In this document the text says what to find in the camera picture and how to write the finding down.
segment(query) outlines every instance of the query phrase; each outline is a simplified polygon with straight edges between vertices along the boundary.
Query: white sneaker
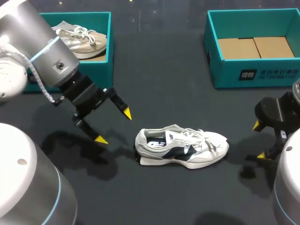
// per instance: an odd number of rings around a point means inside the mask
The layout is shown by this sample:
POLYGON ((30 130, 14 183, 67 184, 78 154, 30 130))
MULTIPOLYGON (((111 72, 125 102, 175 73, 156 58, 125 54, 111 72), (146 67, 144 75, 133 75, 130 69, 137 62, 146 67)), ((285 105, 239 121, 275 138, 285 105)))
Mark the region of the white sneaker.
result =
POLYGON ((78 59, 89 59, 106 50, 107 37, 94 30, 62 21, 52 29, 78 59))
POLYGON ((177 125, 142 129, 135 139, 136 160, 141 165, 179 163, 198 169, 219 161, 228 149, 228 140, 222 135, 177 125))

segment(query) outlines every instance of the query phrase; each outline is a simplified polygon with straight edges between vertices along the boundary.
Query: black logo on sneaker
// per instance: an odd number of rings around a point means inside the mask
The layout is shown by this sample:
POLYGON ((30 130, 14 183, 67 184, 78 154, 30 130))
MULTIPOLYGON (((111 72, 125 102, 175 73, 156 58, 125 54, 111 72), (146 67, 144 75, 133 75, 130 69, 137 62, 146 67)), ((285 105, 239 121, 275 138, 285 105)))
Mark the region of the black logo on sneaker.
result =
POLYGON ((159 148, 159 147, 166 146, 166 143, 165 142, 149 142, 148 145, 153 148, 159 148))
POLYGON ((191 145, 187 151, 187 153, 184 153, 184 147, 174 147, 168 151, 167 154, 162 156, 162 158, 167 159, 178 159, 182 161, 188 161, 193 154, 195 154, 197 151, 194 149, 194 147, 191 145))

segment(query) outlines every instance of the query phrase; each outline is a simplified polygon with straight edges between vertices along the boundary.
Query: metal screw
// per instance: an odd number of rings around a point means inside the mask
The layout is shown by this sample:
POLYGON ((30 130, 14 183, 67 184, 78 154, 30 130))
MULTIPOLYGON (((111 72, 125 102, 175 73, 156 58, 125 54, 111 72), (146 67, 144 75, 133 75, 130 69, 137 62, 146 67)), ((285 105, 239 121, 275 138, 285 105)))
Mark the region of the metal screw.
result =
POLYGON ((64 68, 65 64, 63 64, 62 62, 59 62, 56 64, 56 68, 59 70, 62 70, 64 68))

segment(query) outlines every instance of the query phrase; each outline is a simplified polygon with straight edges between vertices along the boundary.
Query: black label on box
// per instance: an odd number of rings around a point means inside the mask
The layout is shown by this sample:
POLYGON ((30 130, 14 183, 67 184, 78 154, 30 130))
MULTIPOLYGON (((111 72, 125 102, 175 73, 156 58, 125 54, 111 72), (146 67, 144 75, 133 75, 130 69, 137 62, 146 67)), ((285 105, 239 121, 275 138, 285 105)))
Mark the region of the black label on box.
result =
POLYGON ((36 79, 34 78, 34 75, 28 74, 27 78, 29 83, 37 83, 36 79))
POLYGON ((240 72, 239 81, 251 81, 255 78, 257 69, 243 69, 240 72))
POLYGON ((206 58, 207 58, 208 65, 210 67, 210 59, 211 59, 211 57, 210 57, 210 52, 209 51, 206 54, 206 58))

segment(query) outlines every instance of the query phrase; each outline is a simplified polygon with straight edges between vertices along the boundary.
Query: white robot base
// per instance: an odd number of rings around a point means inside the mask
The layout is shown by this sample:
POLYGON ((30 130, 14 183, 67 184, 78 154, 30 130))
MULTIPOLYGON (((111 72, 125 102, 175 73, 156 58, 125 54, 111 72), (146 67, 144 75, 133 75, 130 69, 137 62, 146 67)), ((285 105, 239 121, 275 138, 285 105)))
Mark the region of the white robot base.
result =
POLYGON ((0 224, 74 225, 75 193, 21 130, 0 123, 0 224))
POLYGON ((273 187, 273 210, 279 225, 300 225, 300 129, 285 144, 273 187))

